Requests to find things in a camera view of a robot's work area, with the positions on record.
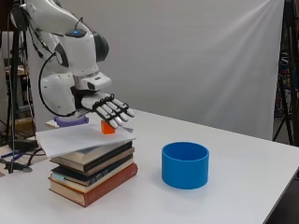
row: white sheet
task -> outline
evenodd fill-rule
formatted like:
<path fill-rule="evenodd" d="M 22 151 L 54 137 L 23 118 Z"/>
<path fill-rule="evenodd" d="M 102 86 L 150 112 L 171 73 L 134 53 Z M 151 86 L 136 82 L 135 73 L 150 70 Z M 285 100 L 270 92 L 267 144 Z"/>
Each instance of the white sheet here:
<path fill-rule="evenodd" d="M 48 158 L 52 158 L 88 147 L 133 140 L 135 135 L 123 128 L 119 128 L 114 134 L 102 134 L 100 127 L 91 123 L 37 132 L 36 138 Z"/>

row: stack of books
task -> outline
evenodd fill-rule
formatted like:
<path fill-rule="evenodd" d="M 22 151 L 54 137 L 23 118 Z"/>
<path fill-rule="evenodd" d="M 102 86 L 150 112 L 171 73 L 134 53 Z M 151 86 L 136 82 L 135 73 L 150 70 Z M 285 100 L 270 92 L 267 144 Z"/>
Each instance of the stack of books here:
<path fill-rule="evenodd" d="M 86 207 L 137 174 L 134 151 L 127 141 L 52 158 L 50 190 Z"/>

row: black book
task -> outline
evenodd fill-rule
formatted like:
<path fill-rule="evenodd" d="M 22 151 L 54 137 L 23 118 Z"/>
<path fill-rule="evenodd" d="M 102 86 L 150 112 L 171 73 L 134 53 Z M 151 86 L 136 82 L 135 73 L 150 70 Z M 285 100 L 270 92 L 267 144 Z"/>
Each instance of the black book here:
<path fill-rule="evenodd" d="M 67 168 L 64 168 L 63 166 L 58 166 L 58 167 L 52 169 L 51 171 L 54 174 L 60 175 L 67 180 L 82 184 L 84 186 L 90 186 L 90 185 L 94 184 L 96 181 L 103 178 L 105 175 L 109 174 L 114 169 L 118 168 L 125 162 L 129 161 L 132 157 L 133 157 L 133 154 L 121 159 L 120 161 L 114 162 L 113 164 L 109 165 L 108 167 L 104 168 L 103 170 L 99 171 L 98 173 L 96 173 L 94 175 L 90 175 L 90 176 L 78 174 L 77 172 L 75 172 L 73 170 L 69 170 Z"/>
<path fill-rule="evenodd" d="M 132 147 L 132 144 L 133 142 L 128 142 L 120 147 L 117 147 L 111 151 L 109 151 L 107 154 L 97 158 L 96 160 L 93 160 L 89 163 L 86 163 L 86 164 L 80 164 L 80 163 L 77 163 L 77 162 L 73 162 L 73 161 L 70 161 L 68 159 L 65 159 L 65 158 L 62 158 L 62 157 L 55 157 L 55 158 L 52 158 L 50 161 L 52 162 L 55 162 L 59 165 L 62 165 L 64 167 L 69 167 L 69 168 L 72 168 L 74 170 L 78 170 L 82 173 L 87 173 L 88 171 L 90 171 L 92 168 L 100 165 L 101 163 L 105 162 L 105 161 L 108 161 L 110 160 L 111 158 L 121 154 L 122 152 L 128 150 L 129 148 Z"/>

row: tripod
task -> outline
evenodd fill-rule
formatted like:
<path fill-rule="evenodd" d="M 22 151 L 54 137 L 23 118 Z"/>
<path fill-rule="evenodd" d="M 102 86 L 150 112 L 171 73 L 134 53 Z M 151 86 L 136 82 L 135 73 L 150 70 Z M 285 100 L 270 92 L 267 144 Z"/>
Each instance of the tripod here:
<path fill-rule="evenodd" d="M 278 137 L 278 134 L 281 130 L 281 127 L 284 122 L 286 122 L 289 142 L 290 145 L 299 147 L 299 118 L 298 118 L 298 104 L 297 104 L 297 88 L 298 77 L 296 71 L 299 71 L 299 62 L 298 62 L 298 44 L 297 44 L 297 30 L 296 30 L 296 5 L 293 0 L 286 0 L 284 4 L 283 12 L 283 22 L 282 22 L 282 31 L 281 31 L 281 42 L 280 42 L 280 54 L 279 54 L 279 69 L 278 69 L 278 85 L 281 93 L 282 106 L 283 106 L 283 119 L 278 127 L 278 130 L 273 138 L 275 141 Z M 291 89 L 291 110 L 290 113 L 285 90 L 283 86 L 283 75 L 282 75 L 282 53 L 284 49 L 284 43 L 286 42 L 287 53 L 288 53 L 288 67 L 290 75 L 290 89 Z"/>

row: robot finger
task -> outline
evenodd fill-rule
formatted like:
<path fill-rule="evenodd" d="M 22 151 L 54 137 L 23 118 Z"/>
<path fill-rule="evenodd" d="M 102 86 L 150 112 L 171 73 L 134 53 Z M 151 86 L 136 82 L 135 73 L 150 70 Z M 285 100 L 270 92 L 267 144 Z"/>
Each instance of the robot finger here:
<path fill-rule="evenodd" d="M 128 117 L 125 115 L 125 113 L 121 113 L 120 114 L 120 117 L 121 117 L 121 119 L 123 120 L 123 121 L 128 121 L 129 119 L 128 119 Z"/>
<path fill-rule="evenodd" d="M 125 109 L 125 113 L 127 115 L 129 115 L 130 117 L 134 117 L 135 116 L 135 112 L 133 109 L 129 108 L 128 104 L 122 103 L 121 101 L 117 100 L 117 99 L 113 99 L 112 103 L 122 109 Z"/>
<path fill-rule="evenodd" d="M 118 106 L 116 106 L 116 105 L 114 105 L 113 103 L 111 103 L 111 102 L 107 102 L 107 105 L 111 108 L 111 109 L 113 109 L 114 111 L 116 111 L 117 113 L 119 113 L 120 114 L 120 118 L 123 120 L 123 121 L 128 121 L 129 119 L 128 119 L 128 117 L 125 115 L 125 113 L 120 113 L 121 112 L 121 110 L 120 110 L 120 108 L 118 107 Z"/>
<path fill-rule="evenodd" d="M 102 107 L 97 107 L 96 108 L 96 112 L 97 114 L 102 118 L 104 119 L 106 122 L 108 122 L 112 128 L 114 129 L 117 129 L 118 128 L 118 123 L 111 118 L 111 116 L 106 112 L 105 109 L 103 109 Z"/>
<path fill-rule="evenodd" d="M 116 115 L 115 111 L 113 111 L 109 106 L 107 106 L 107 105 L 102 105 L 102 108 L 103 108 L 104 110 L 106 110 L 106 112 L 107 112 L 111 117 L 114 118 L 114 120 L 118 123 L 118 125 L 120 125 L 120 126 L 123 125 L 121 118 L 118 117 L 118 116 Z"/>

